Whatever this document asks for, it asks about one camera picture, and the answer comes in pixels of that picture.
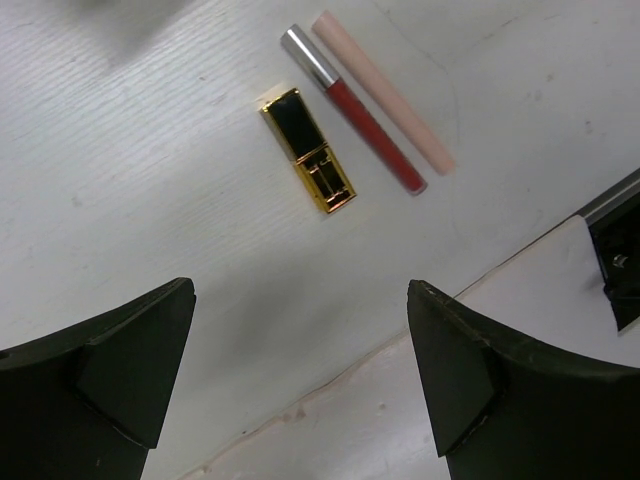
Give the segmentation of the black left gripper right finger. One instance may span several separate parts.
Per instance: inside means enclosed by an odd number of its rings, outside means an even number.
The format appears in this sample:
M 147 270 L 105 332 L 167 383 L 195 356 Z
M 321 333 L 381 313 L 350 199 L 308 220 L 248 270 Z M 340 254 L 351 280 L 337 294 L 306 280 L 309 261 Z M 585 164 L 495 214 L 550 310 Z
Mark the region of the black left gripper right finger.
M 569 352 L 408 288 L 437 454 L 454 479 L 635 479 L 639 372 Z

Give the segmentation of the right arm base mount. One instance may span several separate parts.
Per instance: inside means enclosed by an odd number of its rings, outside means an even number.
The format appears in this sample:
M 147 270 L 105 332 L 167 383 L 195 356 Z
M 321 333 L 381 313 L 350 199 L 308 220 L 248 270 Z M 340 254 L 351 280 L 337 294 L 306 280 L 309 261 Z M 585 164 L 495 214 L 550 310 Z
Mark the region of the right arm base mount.
M 639 320 L 639 172 L 596 197 L 577 214 L 591 235 L 617 329 Z

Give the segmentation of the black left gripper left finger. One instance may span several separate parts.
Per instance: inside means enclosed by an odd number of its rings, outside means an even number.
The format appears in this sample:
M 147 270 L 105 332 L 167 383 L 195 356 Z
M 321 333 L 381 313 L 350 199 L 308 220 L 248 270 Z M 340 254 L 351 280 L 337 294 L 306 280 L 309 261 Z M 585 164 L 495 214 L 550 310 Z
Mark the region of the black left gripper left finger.
M 139 479 L 158 446 L 195 310 L 176 278 L 1 353 L 4 479 Z

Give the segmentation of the pale pink lip pencil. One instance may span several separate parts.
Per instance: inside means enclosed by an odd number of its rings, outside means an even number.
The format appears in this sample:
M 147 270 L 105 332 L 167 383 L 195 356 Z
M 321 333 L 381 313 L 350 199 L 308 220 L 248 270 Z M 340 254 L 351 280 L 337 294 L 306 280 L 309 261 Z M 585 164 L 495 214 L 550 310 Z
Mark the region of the pale pink lip pencil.
M 440 175 L 453 173 L 451 154 L 337 18 L 325 10 L 312 31 L 431 167 Z

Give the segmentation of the gold black lipstick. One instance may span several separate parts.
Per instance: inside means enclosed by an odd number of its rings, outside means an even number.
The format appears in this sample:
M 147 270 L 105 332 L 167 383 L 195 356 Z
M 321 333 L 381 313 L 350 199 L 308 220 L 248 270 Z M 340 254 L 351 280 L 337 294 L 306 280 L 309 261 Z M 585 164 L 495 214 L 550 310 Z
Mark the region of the gold black lipstick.
M 331 214 L 357 196 L 297 88 L 267 102 L 261 114 L 322 212 Z

